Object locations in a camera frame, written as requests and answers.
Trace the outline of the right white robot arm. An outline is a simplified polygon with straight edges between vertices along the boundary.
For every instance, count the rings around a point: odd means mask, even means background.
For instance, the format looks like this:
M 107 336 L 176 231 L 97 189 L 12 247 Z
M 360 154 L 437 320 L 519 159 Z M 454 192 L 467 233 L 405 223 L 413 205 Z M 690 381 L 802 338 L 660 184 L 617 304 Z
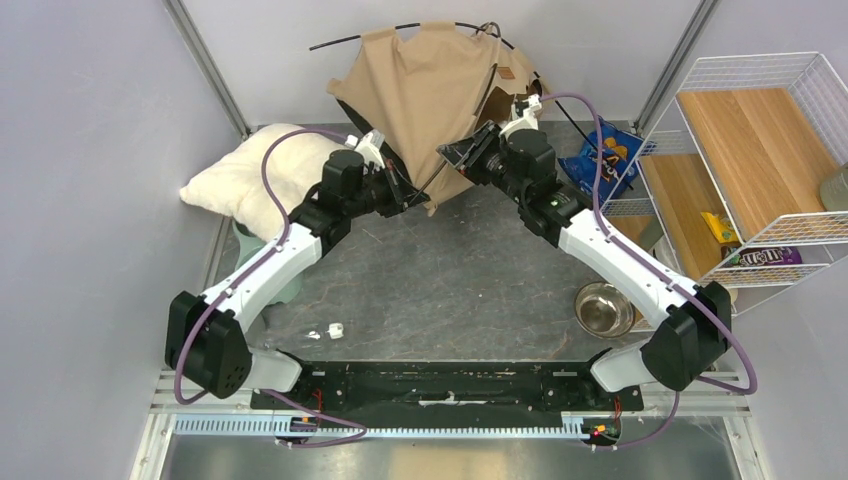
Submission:
M 727 289 L 667 268 L 597 215 L 579 188 L 559 179 L 556 153 L 543 132 L 504 136 L 488 122 L 437 151 L 467 180 L 512 199 L 529 231 L 592 268 L 653 327 L 649 339 L 592 361 L 591 375 L 605 391 L 648 382 L 683 391 L 729 349 Z

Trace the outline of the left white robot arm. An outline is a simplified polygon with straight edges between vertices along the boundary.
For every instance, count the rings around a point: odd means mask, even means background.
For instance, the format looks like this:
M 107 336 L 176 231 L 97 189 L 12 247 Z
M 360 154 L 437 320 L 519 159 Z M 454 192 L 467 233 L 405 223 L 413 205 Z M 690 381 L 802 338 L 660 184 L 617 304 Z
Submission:
M 292 390 L 300 361 L 249 346 L 245 335 L 253 322 L 350 232 L 353 219 L 371 213 L 392 217 L 420 199 L 396 162 L 375 166 L 367 158 L 353 150 L 331 153 L 320 182 L 271 241 L 220 283 L 172 300 L 164 360 L 180 379 L 220 399 L 242 388 Z

